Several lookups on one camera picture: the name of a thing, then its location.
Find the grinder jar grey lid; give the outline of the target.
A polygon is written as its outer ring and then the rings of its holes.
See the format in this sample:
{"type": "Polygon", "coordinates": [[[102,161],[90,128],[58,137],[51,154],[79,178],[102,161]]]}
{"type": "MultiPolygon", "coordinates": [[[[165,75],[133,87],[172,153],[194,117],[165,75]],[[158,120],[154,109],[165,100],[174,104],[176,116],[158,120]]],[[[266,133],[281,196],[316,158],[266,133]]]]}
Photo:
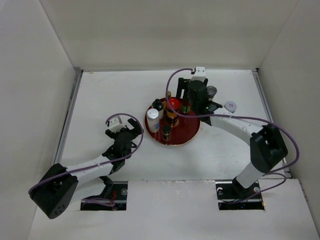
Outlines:
{"type": "Polygon", "coordinates": [[[208,85],[207,86],[207,96],[208,96],[208,99],[210,101],[213,101],[215,95],[217,94],[218,90],[215,86],[213,85],[208,85]]]}

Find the sauce bottle yellow cap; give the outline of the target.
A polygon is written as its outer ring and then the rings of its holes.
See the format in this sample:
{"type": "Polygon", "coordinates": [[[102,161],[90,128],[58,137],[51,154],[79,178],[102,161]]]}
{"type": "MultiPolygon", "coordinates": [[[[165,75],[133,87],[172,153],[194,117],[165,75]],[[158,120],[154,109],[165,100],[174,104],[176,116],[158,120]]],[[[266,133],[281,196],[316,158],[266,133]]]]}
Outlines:
{"type": "Polygon", "coordinates": [[[188,115],[191,111],[191,104],[190,101],[188,99],[183,99],[181,101],[181,107],[180,107],[181,112],[184,115],[188,115]]]}

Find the white jar silver lid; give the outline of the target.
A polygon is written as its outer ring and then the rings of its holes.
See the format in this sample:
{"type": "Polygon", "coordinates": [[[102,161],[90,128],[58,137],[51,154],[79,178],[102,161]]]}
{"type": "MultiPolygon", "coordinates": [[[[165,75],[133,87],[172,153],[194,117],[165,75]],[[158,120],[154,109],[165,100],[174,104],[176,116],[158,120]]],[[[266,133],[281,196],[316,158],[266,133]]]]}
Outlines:
{"type": "Polygon", "coordinates": [[[157,133],[160,129],[159,111],[150,108],[146,112],[147,125],[151,133],[157,133]]]}

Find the small black cap spice jar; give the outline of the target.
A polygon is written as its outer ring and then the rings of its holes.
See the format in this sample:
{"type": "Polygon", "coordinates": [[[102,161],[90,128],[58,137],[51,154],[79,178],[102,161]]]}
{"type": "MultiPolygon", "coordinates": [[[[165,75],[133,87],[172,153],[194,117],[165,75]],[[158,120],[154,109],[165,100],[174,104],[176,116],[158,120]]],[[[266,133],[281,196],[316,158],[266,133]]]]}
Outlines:
{"type": "Polygon", "coordinates": [[[172,128],[169,125],[164,125],[162,128],[162,139],[164,141],[169,141],[171,138],[172,128]]]}

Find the white jar black pump lid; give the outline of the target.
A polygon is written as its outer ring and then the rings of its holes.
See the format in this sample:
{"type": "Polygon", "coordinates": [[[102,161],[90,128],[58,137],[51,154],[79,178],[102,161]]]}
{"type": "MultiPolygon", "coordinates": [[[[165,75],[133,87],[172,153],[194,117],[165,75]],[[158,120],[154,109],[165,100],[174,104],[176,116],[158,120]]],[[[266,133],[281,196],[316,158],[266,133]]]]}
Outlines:
{"type": "Polygon", "coordinates": [[[158,117],[159,117],[159,120],[161,120],[164,116],[164,105],[163,105],[163,102],[160,100],[160,99],[155,99],[153,102],[152,102],[152,108],[153,109],[156,109],[158,111],[158,117]]]}

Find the jar with red lid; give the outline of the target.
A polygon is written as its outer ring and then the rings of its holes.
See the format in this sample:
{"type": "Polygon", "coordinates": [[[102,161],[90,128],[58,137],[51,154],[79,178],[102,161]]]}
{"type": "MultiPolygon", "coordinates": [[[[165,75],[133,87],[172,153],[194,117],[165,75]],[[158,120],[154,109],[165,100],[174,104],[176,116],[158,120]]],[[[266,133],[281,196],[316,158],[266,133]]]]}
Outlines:
{"type": "Polygon", "coordinates": [[[166,106],[166,123],[174,128],[179,124],[179,116],[175,113],[180,108],[180,101],[176,98],[169,98],[165,103],[166,106]]]}

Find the jar silver lid red label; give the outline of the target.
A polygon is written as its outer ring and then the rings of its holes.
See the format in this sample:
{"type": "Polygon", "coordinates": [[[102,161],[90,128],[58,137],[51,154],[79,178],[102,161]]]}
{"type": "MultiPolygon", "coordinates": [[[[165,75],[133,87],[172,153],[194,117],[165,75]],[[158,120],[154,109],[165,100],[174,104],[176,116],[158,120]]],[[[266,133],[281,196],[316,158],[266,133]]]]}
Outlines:
{"type": "Polygon", "coordinates": [[[235,113],[238,106],[237,104],[234,102],[234,101],[227,101],[225,104],[224,104],[224,108],[229,111],[230,113],[235,113]]]}

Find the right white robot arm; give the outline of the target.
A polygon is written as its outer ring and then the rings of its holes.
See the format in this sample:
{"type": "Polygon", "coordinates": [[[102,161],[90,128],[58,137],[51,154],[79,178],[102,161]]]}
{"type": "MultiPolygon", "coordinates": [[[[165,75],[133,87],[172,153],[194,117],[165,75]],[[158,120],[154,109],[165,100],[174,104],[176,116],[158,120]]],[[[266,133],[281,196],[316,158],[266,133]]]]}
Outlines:
{"type": "Polygon", "coordinates": [[[250,162],[232,180],[232,192],[238,198],[245,197],[253,184],[263,175],[269,173],[288,154],[280,130],[271,123],[257,125],[246,120],[238,119],[228,114],[226,105],[212,101],[208,95],[208,79],[191,80],[178,79],[176,96],[187,100],[191,110],[199,120],[209,126],[220,128],[236,136],[248,144],[250,162]]]}

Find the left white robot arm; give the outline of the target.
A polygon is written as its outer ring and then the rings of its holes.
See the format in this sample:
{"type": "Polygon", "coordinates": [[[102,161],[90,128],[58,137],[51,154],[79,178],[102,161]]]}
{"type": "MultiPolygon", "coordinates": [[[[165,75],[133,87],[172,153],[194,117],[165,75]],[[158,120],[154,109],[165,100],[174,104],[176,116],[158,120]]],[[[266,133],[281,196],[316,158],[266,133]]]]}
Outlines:
{"type": "Polygon", "coordinates": [[[121,121],[121,114],[114,114],[106,120],[105,134],[113,144],[99,157],[72,166],[60,163],[52,165],[41,180],[29,191],[29,197],[49,219],[60,216],[75,201],[74,195],[80,186],[95,179],[108,180],[118,172],[140,147],[135,144],[137,137],[144,137],[139,120],[128,114],[130,126],[121,121]]]}

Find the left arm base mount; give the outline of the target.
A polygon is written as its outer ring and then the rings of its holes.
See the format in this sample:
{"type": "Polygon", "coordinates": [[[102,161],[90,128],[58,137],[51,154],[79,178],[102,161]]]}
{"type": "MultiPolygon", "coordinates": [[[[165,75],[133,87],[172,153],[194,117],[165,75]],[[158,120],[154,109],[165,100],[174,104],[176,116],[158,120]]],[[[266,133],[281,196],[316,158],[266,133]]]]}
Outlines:
{"type": "Polygon", "coordinates": [[[113,181],[108,176],[99,177],[96,182],[102,190],[92,194],[80,203],[81,211],[126,211],[129,183],[113,181]]]}

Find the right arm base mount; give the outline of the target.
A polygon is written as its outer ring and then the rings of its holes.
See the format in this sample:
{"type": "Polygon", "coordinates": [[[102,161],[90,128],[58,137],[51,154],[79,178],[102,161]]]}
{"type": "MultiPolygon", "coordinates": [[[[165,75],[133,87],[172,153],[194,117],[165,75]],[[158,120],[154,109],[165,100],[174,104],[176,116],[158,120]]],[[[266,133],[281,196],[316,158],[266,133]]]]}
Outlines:
{"type": "Polygon", "coordinates": [[[215,188],[218,208],[221,211],[265,210],[261,194],[249,198],[261,190],[258,182],[255,182],[244,193],[236,192],[230,180],[216,181],[215,188]]]}

